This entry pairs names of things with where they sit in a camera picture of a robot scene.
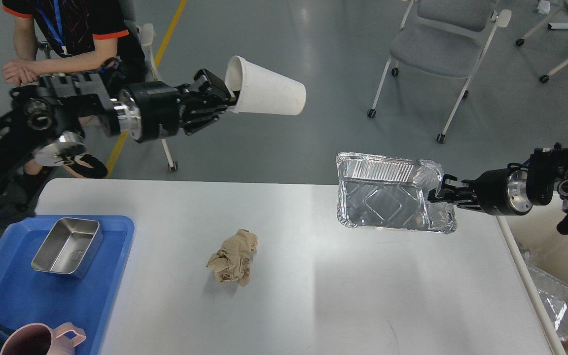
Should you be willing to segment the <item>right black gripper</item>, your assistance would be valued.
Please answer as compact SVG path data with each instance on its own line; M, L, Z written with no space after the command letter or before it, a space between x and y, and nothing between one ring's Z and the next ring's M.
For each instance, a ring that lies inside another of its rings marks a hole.
M489 215L527 215L533 207L527 195L527 178L525 168L486 171L476 179L463 181L443 175L439 193L445 195L429 193L427 200ZM470 192L457 193L468 189Z

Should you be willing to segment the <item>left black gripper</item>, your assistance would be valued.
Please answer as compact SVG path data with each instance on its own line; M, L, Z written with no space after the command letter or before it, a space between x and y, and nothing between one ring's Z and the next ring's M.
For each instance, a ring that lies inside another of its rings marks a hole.
M237 103L235 92L210 70L198 70L193 79L177 87L162 81L125 85L115 102L121 130L138 143L173 137L182 129L190 136Z

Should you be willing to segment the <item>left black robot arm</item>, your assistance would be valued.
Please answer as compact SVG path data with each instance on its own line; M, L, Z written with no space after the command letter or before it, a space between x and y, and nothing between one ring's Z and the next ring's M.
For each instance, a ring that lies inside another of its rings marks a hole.
M202 130L234 106L241 90L205 68L193 83L162 81L107 87L99 71L43 75L13 88L13 108L0 117L0 214L13 204L8 189L19 168L68 133L84 137L83 113L96 115L108 137L128 131L138 143Z

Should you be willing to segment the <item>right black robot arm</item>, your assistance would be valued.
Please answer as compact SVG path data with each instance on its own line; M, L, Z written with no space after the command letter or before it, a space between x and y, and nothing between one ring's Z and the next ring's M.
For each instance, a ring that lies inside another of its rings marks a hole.
M526 162L485 171L476 179L443 175L439 186L428 192L427 200L489 215L523 216L532 207L549 205L554 193L565 214L556 229L568 235L568 148L559 143L536 148Z

